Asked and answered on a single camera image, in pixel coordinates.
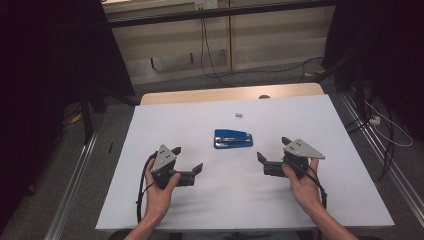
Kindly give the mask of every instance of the wire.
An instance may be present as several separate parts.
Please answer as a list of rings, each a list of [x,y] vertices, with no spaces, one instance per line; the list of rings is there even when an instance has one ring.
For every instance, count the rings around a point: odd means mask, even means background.
[[[375,98],[375,92],[373,91],[373,92],[371,93],[371,96],[370,96],[369,100],[368,100],[368,101],[364,100],[364,101],[365,101],[365,102],[370,102],[370,103],[372,103],[372,102],[374,101],[374,98]],[[357,130],[359,130],[359,129],[362,129],[364,126],[366,126],[366,125],[369,123],[369,121],[370,121],[370,119],[371,119],[371,109],[370,109],[370,108],[368,108],[368,112],[367,112],[367,113],[365,113],[365,115],[368,115],[368,117],[365,119],[365,121],[364,121],[361,125],[359,125],[358,127],[356,127],[356,128],[354,128],[354,129],[351,129],[351,130],[347,131],[347,133],[348,133],[348,134],[351,134],[351,133],[353,133],[353,132],[356,132],[356,131],[357,131]],[[356,121],[358,121],[358,120],[360,120],[360,119],[361,119],[361,116],[360,116],[360,117],[357,117],[355,120],[353,120],[353,121],[351,121],[351,122],[349,122],[349,123],[345,124],[345,125],[344,125],[344,127],[345,127],[345,128],[348,128],[349,126],[351,126],[352,124],[354,124]]]
[[[79,109],[81,108],[81,104],[78,104],[78,106],[75,108],[75,110],[73,110],[71,113],[69,113],[68,115],[66,115],[63,120],[68,119],[70,116],[72,116],[73,114],[75,114]]]
[[[294,67],[290,67],[290,68],[286,68],[286,69],[280,69],[280,70],[251,70],[251,71],[242,71],[242,72],[229,72],[229,73],[224,73],[221,75],[218,75],[215,71],[213,62],[212,62],[212,58],[211,58],[211,53],[210,53],[210,48],[209,48],[209,43],[208,43],[208,36],[207,36],[207,30],[206,30],[206,23],[205,23],[205,19],[200,19],[201,20],[201,25],[202,25],[202,51],[201,51],[201,55],[200,55],[200,66],[202,67],[202,72],[203,74],[208,77],[208,78],[217,78],[223,85],[228,86],[228,87],[234,87],[231,86],[227,83],[224,83],[221,78],[222,77],[226,77],[229,75],[235,75],[235,74],[243,74],[243,73],[278,73],[278,72],[286,72],[286,71],[290,71],[290,70],[294,70],[297,69],[299,67],[303,67],[303,73],[302,73],[302,77],[301,79],[298,80],[298,82],[300,82],[303,78],[303,75],[305,74],[305,64],[309,63],[313,60],[317,60],[317,59],[322,59],[324,57],[315,57],[315,58],[309,58],[306,59],[302,64],[296,65]],[[205,72],[204,66],[203,66],[203,53],[204,53],[204,42],[206,42],[206,47],[208,49],[208,56],[209,56],[209,61],[211,63],[212,66],[212,70],[213,70],[213,74],[209,75]]]
[[[144,175],[146,174],[147,171],[147,166],[149,165],[149,162],[156,157],[156,155],[158,154],[158,152],[156,151],[154,154],[152,154],[146,161],[146,163],[144,164],[144,168],[143,168],[143,172],[141,173],[141,180],[140,180],[140,189],[138,190],[138,199],[137,199],[137,221],[140,222],[141,221],[141,203],[143,202],[143,196],[144,196],[144,192],[150,187],[152,186],[154,183],[156,183],[156,181],[152,184],[150,184],[149,186],[147,186],[144,190],[143,190],[143,185],[144,185]]]
[[[303,63],[302,63],[302,76],[299,78],[299,80],[297,80],[296,83],[300,83],[303,80],[303,78],[305,77],[305,64],[312,62],[313,60],[323,59],[323,58],[324,57],[315,57],[315,58],[309,58],[309,59],[306,59],[305,61],[303,61]]]
[[[325,192],[324,188],[321,186],[321,183],[319,182],[319,179],[318,179],[318,174],[315,172],[315,170],[312,169],[310,166],[308,166],[308,168],[314,173],[314,175],[315,175],[315,178],[314,178],[309,173],[305,172],[302,168],[300,168],[299,166],[297,166],[296,164],[294,164],[292,161],[286,159],[286,162],[290,166],[295,167],[296,169],[298,169],[301,172],[303,172],[306,177],[308,177],[309,179],[311,179],[312,182],[314,182],[318,186],[318,188],[319,188],[319,190],[321,192],[322,206],[324,207],[324,209],[327,209],[327,193]],[[322,239],[322,232],[318,228],[317,229],[317,240],[321,240],[321,239]]]
[[[383,114],[381,114],[379,111],[377,111],[371,104],[369,104],[367,101],[365,101],[365,103],[372,109],[374,110],[374,112],[376,112],[378,115],[380,115],[380,117],[382,117],[383,119],[387,120],[388,122],[390,122],[391,124],[393,124],[395,127],[397,127],[403,134],[405,134],[405,136],[407,136],[410,140],[409,144],[401,144],[401,143],[397,143],[389,138],[387,138],[384,134],[382,134],[375,126],[374,124],[374,129],[376,130],[377,133],[379,133],[384,139],[386,139],[389,142],[392,142],[393,144],[396,144],[397,146],[400,147],[410,147],[412,146],[412,144],[414,144],[414,140],[412,140],[412,137],[409,136],[409,134],[407,132],[405,132],[401,127],[399,127],[396,123],[394,123],[393,121],[387,119]]]
[[[390,109],[387,107],[386,105],[386,110],[389,116],[389,119],[392,119],[392,114],[390,112]],[[389,125],[387,124],[386,120],[384,120],[384,124],[386,125],[386,127],[389,129],[390,131],[390,139],[393,139],[394,137],[394,128],[393,128],[393,124]],[[384,165],[383,165],[383,169],[380,173],[380,176],[377,178],[377,183],[379,184],[380,181],[383,179],[383,177],[387,174],[387,172],[390,169],[391,164],[393,163],[393,156],[395,154],[395,145],[392,142],[389,142],[389,144],[386,147],[386,151],[384,152]]]
[[[208,35],[207,35],[207,31],[206,31],[206,23],[205,23],[205,19],[200,19],[200,21],[201,21],[201,23],[202,23],[202,53],[201,53],[201,55],[200,55],[200,65],[202,66],[202,71],[203,71],[203,74],[205,74],[205,76],[208,76],[207,74],[206,74],[206,72],[205,72],[205,69],[203,68],[203,36],[205,36],[205,41],[206,41],[206,47],[208,48],[208,56],[209,56],[209,61],[210,61],[210,63],[211,63],[211,66],[212,66],[212,70],[213,70],[213,73],[214,73],[214,75],[216,76],[216,78],[219,80],[219,82],[220,83],[222,83],[222,85],[224,85],[224,86],[227,86],[227,87],[233,87],[232,85],[229,85],[229,84],[227,84],[227,83],[224,83],[222,80],[221,80],[221,78],[218,76],[218,74],[216,74],[216,71],[215,71],[215,67],[213,66],[213,62],[212,62],[212,57],[211,57],[211,51],[210,51],[210,49],[209,49],[209,43],[208,43]]]
[[[151,186],[153,186],[153,185],[155,185],[156,184],[156,181],[154,181],[154,182],[152,182],[151,184],[149,184],[149,186],[147,186],[145,189],[144,189],[144,191],[143,191],[143,195],[144,195],[144,193],[147,191],[147,189],[149,189]]]

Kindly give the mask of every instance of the black cable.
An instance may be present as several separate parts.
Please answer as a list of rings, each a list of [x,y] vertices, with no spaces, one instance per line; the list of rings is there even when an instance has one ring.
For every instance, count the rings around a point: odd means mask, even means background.
[[[143,202],[143,196],[144,196],[144,192],[150,187],[152,186],[154,183],[150,184],[149,186],[146,187],[146,189],[143,191],[143,184],[144,184],[144,176],[146,174],[147,171],[147,166],[149,165],[149,162],[153,159],[156,158],[156,155],[158,154],[158,152],[156,151],[154,154],[152,154],[146,161],[146,163],[144,164],[144,168],[143,168],[143,172],[141,173],[141,180],[140,180],[140,189],[138,190],[138,199],[137,199],[137,221],[140,222],[141,221],[141,203]]]
[[[390,120],[390,122],[392,122],[391,111],[388,108],[387,104],[385,104],[385,106],[386,106],[386,110],[387,110],[387,114],[388,114],[389,120]],[[389,144],[387,145],[386,151],[384,153],[384,165],[383,165],[383,169],[382,169],[382,171],[380,173],[380,176],[377,178],[377,182],[378,183],[383,179],[383,177],[389,171],[390,166],[393,163],[393,155],[395,154],[395,145],[393,144],[393,141],[394,141],[394,126],[393,126],[392,123],[390,123],[390,127],[389,127],[389,124],[386,122],[386,120],[384,118],[383,118],[383,122],[386,125],[386,127],[388,128],[388,130],[390,131],[390,138],[389,139],[391,141],[389,141]]]
[[[218,76],[218,74],[216,74],[215,67],[213,66],[213,62],[212,62],[211,52],[210,52],[210,49],[209,49],[208,35],[207,35],[207,33],[206,33],[206,32],[207,32],[207,30],[206,30],[206,23],[205,23],[205,19],[203,19],[203,18],[202,18],[202,19],[200,19],[200,21],[201,21],[201,23],[202,23],[202,53],[201,53],[201,56],[200,56],[200,65],[201,65],[201,67],[202,67],[203,74],[205,74],[205,76],[208,76],[208,75],[206,74],[206,72],[205,72],[204,68],[203,68],[203,34],[205,34],[204,36],[205,36],[205,41],[206,41],[206,47],[208,48],[209,61],[210,61],[210,63],[211,63],[212,71],[213,71],[214,75],[216,76],[216,78],[219,80],[219,82],[220,82],[222,85],[227,86],[227,87],[234,87],[234,86],[232,86],[232,85],[229,85],[229,84],[227,84],[227,83],[224,83],[224,82],[221,80],[221,78]]]
[[[303,63],[302,63],[302,76],[299,78],[299,80],[297,80],[296,83],[300,83],[303,78],[305,77],[305,64],[312,62],[313,60],[317,60],[317,59],[323,59],[324,57],[316,57],[316,58],[310,58],[310,59],[306,59]]]
[[[81,104],[78,104],[77,108],[75,108],[75,110],[73,110],[70,114],[66,115],[66,116],[63,118],[63,120],[68,119],[70,116],[72,116],[73,114],[75,114],[75,113],[78,111],[78,109],[80,109],[80,108],[81,108]]]
[[[303,172],[306,177],[308,177],[309,179],[311,179],[311,181],[314,182],[318,186],[318,188],[319,188],[319,190],[321,192],[322,206],[324,207],[324,209],[327,209],[327,193],[325,192],[324,188],[321,186],[320,182],[318,181],[318,175],[316,175],[316,172],[311,168],[312,171],[314,172],[314,174],[317,176],[317,178],[315,179],[309,173],[307,173],[302,168],[300,168],[299,166],[297,166],[296,164],[294,164],[292,161],[285,160],[285,162],[287,162],[291,167],[294,167],[294,168],[298,169],[299,171]]]
[[[372,104],[372,102],[374,101],[374,98],[375,98],[375,91],[373,91],[372,93],[371,93],[371,96],[370,96],[370,98],[368,99],[368,100],[365,100],[368,104]],[[368,123],[369,123],[369,121],[370,121],[370,119],[371,119],[371,117],[372,117],[372,114],[371,114],[371,108],[370,107],[368,107],[368,112],[367,113],[365,113],[366,115],[368,115],[368,117],[364,120],[364,122],[361,124],[361,125],[359,125],[358,127],[356,127],[356,128],[354,128],[354,129],[351,129],[351,130],[348,130],[347,131],[347,133],[348,134],[351,134],[351,133],[353,133],[353,132],[356,132],[356,131],[358,131],[359,129],[362,129],[363,127],[365,127]],[[355,120],[353,120],[353,121],[351,121],[351,122],[349,122],[349,123],[347,123],[347,124],[345,124],[344,126],[345,126],[345,128],[348,128],[349,126],[351,126],[352,124],[354,124],[356,121],[358,121],[360,119],[360,117],[357,117]]]
[[[290,67],[290,68],[286,68],[286,69],[280,69],[280,70],[251,70],[251,71],[243,71],[243,72],[229,72],[229,73],[224,73],[222,75],[218,75],[215,71],[213,62],[212,62],[212,58],[211,58],[211,53],[210,53],[210,49],[209,49],[209,43],[208,43],[208,37],[207,37],[207,30],[206,30],[206,23],[205,23],[205,19],[200,19],[201,20],[201,25],[202,25],[202,51],[200,54],[200,66],[202,68],[202,72],[203,74],[208,77],[208,78],[217,78],[223,85],[228,86],[228,87],[233,87],[227,83],[224,83],[221,78],[225,77],[225,76],[229,76],[229,75],[234,75],[234,74],[243,74],[243,73],[278,73],[278,72],[286,72],[286,71],[290,71],[290,70],[294,70],[296,68],[299,67],[303,67],[303,73],[302,76],[305,74],[305,64],[309,63],[313,60],[317,60],[317,59],[323,59],[324,57],[315,57],[315,58],[309,58],[306,59],[302,64],[296,65],[294,67]],[[208,49],[208,55],[209,55],[209,61],[211,63],[212,66],[212,70],[213,70],[213,74],[209,75],[205,72],[204,66],[203,66],[203,49],[204,49],[204,45],[203,43],[206,41],[206,47]]]
[[[316,179],[314,177],[312,177],[309,173],[305,172],[302,168],[300,168],[299,166],[297,166],[296,164],[294,164],[292,161],[286,160],[285,162],[287,162],[290,166],[295,167],[296,169],[298,169],[301,172],[303,172],[306,177],[308,177],[309,179],[311,179],[312,182],[314,182],[318,186],[318,188],[320,190],[320,193],[321,193],[321,203],[322,203],[322,206],[324,207],[324,209],[327,209],[327,193],[325,192],[324,188],[321,186],[321,183],[319,182],[319,179],[318,179],[318,174],[315,172],[315,170],[312,169],[310,166],[308,166],[308,168],[314,173]],[[317,229],[317,240],[321,240],[321,239],[322,239],[322,232],[318,228]]]

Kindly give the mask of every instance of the power strip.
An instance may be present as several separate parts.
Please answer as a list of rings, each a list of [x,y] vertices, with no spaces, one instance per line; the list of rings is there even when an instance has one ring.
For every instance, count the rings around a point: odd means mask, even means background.
[[[195,0],[194,10],[217,9],[218,0]]]
[[[370,123],[373,125],[380,125],[380,117],[379,116],[371,116]]]

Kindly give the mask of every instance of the wall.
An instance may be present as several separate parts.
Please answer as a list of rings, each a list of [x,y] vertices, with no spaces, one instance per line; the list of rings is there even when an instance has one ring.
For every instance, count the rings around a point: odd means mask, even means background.
[[[108,0],[103,6],[108,19],[114,20],[193,11],[193,2]],[[218,5],[222,8],[277,2],[282,1],[220,0]],[[334,7],[326,7],[206,19],[215,70],[301,62],[322,56],[333,11]],[[134,85],[203,74],[198,61],[202,51],[200,20],[117,28],[113,33]],[[195,56],[193,63],[190,53]],[[211,72],[205,62],[205,70]]]

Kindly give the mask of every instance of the white tabletop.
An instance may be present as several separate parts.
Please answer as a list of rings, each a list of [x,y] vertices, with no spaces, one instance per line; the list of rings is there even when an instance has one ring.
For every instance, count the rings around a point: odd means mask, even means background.
[[[242,113],[236,118],[235,113]],[[246,131],[250,148],[216,150],[214,130]],[[121,157],[96,229],[137,224],[141,172],[161,144],[182,147],[176,170],[203,162],[192,187],[174,190],[168,214],[157,230],[293,230],[315,225],[297,205],[289,180],[263,175],[256,158],[283,157],[281,137],[301,138],[326,155],[319,176],[328,194],[328,211],[348,227],[394,225],[372,179],[329,97],[235,100],[144,105],[135,109]],[[146,200],[143,201],[144,212]]]

